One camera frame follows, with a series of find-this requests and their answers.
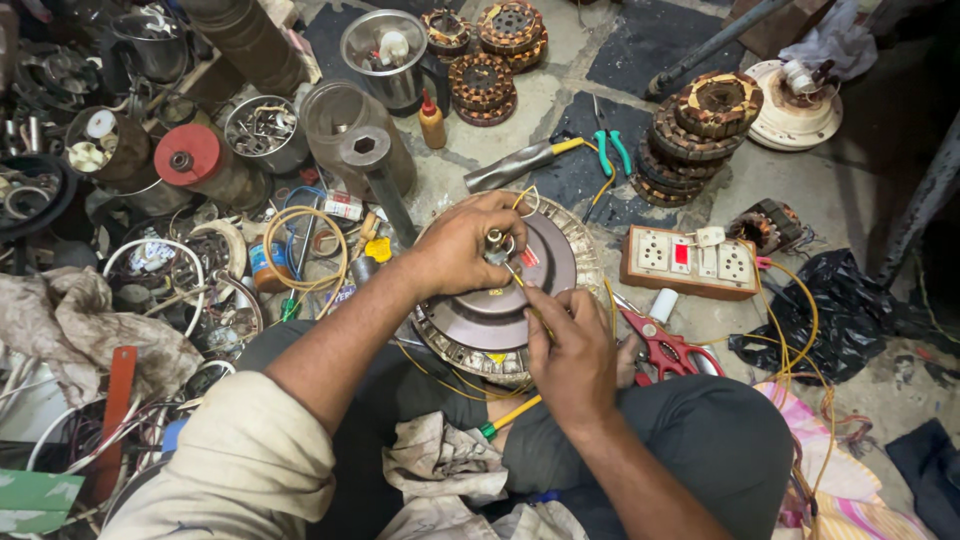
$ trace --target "forearm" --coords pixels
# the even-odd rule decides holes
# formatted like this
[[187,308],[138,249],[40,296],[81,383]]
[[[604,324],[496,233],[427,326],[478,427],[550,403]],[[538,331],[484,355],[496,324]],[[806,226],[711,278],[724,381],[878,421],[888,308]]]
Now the forearm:
[[412,264],[411,259],[401,257],[384,265],[264,371],[331,435],[373,356],[423,294]]
[[633,540],[730,535],[650,453],[624,418],[564,430]]

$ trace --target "green-handled pliers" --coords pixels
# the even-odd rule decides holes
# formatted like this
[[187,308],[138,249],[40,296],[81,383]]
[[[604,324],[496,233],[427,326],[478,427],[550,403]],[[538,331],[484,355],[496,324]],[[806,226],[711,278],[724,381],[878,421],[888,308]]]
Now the green-handled pliers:
[[597,133],[593,134],[593,138],[597,141],[597,153],[604,174],[607,176],[613,174],[610,166],[611,162],[607,160],[607,139],[609,139],[613,148],[616,149],[616,153],[620,155],[620,161],[623,162],[623,172],[630,176],[634,173],[634,168],[630,163],[630,154],[627,153],[627,149],[620,142],[620,132],[617,130],[611,131],[610,123],[607,122],[607,115],[603,113],[603,109],[600,109],[597,96],[593,96],[593,114],[597,117],[597,127],[600,128]]

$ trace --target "red-handled cutter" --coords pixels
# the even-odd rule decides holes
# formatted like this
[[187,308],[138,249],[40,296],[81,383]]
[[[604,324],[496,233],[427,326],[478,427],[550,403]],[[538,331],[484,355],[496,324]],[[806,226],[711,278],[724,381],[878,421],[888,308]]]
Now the red-handled cutter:
[[[692,355],[697,354],[703,355],[704,358],[707,359],[710,365],[713,366],[713,369],[716,370],[717,375],[720,377],[727,376],[723,368],[720,367],[720,364],[717,363],[716,358],[706,349],[695,345],[687,345],[684,343],[684,337],[682,335],[671,335],[667,333],[661,329],[653,319],[639,315],[638,309],[615,292],[613,293],[613,298],[617,305],[621,307],[620,312],[623,313],[623,316],[627,319],[627,322],[630,323],[630,326],[634,327],[634,330],[636,330],[636,332],[640,334],[640,337],[647,343],[647,361],[657,368],[659,380],[663,380],[663,376],[667,373],[673,373],[676,376],[700,373],[700,370],[697,369],[696,364],[694,364],[696,360],[692,357]],[[651,381],[645,373],[637,370],[636,383],[640,386],[646,386],[650,384]]]

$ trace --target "bottle with blue label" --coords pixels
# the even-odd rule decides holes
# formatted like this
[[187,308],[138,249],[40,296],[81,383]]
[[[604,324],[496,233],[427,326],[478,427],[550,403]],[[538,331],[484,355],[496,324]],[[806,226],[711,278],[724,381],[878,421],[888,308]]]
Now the bottle with blue label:
[[290,290],[277,276],[277,272],[284,278],[292,280],[293,273],[287,266],[287,252],[283,244],[274,240],[270,245],[270,259],[274,262],[277,272],[267,264],[267,257],[264,253],[263,235],[258,236],[250,247],[250,270],[253,273],[253,286],[259,292],[277,294],[285,290]]

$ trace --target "dark trousers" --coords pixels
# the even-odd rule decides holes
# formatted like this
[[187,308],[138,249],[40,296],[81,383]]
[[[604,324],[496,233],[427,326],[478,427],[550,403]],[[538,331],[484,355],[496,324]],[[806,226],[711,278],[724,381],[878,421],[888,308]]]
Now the dark trousers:
[[[312,326],[312,321],[294,321],[267,329],[240,356],[238,368],[263,370]],[[411,347],[407,351],[438,379],[477,394],[439,358]],[[621,390],[617,408],[650,452],[734,538],[770,538],[793,443],[780,413],[765,397],[736,380],[687,376]],[[307,538],[373,538],[386,527],[402,498],[383,478],[380,451],[394,444],[397,422],[437,410],[461,430],[479,428],[487,420],[485,403],[442,387],[397,346],[384,347],[333,436],[336,496],[325,517],[308,526]],[[512,494],[560,490],[560,501],[591,540],[626,538],[603,490],[544,404],[514,421],[503,464],[510,471],[506,487]]]

